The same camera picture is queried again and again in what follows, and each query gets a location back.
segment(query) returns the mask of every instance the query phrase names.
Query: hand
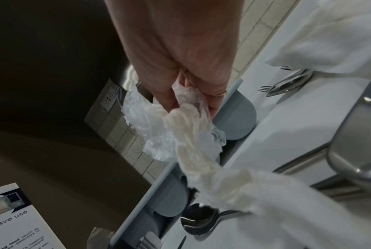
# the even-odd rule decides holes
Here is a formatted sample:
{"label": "hand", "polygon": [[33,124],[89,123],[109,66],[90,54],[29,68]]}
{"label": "hand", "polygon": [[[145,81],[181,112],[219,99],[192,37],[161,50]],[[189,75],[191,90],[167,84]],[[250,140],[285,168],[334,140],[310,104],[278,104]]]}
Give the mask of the hand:
{"label": "hand", "polygon": [[142,84],[170,112],[178,78],[220,107],[236,55],[243,0],[105,0]]}

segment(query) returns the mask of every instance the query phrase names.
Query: power outlet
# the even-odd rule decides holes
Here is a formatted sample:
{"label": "power outlet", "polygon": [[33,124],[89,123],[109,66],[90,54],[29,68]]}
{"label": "power outlet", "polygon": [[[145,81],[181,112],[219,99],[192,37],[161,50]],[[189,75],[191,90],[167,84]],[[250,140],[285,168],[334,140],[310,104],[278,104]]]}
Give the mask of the power outlet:
{"label": "power outlet", "polygon": [[116,91],[114,88],[109,87],[108,92],[101,102],[101,106],[108,112],[112,109],[113,105],[116,103]]}

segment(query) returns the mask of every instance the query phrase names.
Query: clear plastic wrap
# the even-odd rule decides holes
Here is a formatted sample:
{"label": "clear plastic wrap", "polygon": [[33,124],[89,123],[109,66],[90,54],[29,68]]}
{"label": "clear plastic wrap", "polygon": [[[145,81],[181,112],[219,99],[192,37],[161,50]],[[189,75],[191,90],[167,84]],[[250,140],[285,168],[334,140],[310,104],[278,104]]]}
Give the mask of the clear plastic wrap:
{"label": "clear plastic wrap", "polygon": [[[205,97],[197,89],[185,88],[176,82],[173,86],[181,107],[191,108],[198,125],[193,131],[197,147],[212,161],[222,152],[226,144],[225,134],[219,131],[209,119]],[[173,131],[168,129],[164,118],[168,112],[159,104],[150,103],[132,86],[123,104],[123,113],[128,124],[144,138],[143,151],[155,160],[177,162]]]}

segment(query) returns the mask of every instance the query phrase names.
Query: spoon handle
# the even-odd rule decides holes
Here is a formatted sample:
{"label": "spoon handle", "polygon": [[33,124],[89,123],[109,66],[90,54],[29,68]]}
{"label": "spoon handle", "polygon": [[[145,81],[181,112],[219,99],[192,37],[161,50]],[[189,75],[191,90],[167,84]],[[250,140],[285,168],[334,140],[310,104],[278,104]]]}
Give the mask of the spoon handle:
{"label": "spoon handle", "polygon": [[241,213],[241,211],[227,210],[227,211],[221,212],[220,217],[223,217],[223,216],[226,216],[226,215],[231,215],[231,214],[236,214],[236,213]]}

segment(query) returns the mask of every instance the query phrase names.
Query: metal spoon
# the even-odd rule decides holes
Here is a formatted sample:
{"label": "metal spoon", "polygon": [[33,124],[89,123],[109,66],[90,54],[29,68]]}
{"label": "metal spoon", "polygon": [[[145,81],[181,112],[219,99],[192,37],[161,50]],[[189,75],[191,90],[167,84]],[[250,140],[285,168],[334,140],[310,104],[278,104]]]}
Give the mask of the metal spoon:
{"label": "metal spoon", "polygon": [[225,216],[237,213],[244,214],[236,210],[219,212],[218,209],[205,206],[203,203],[195,203],[183,211],[180,222],[187,233],[202,235],[212,231]]}

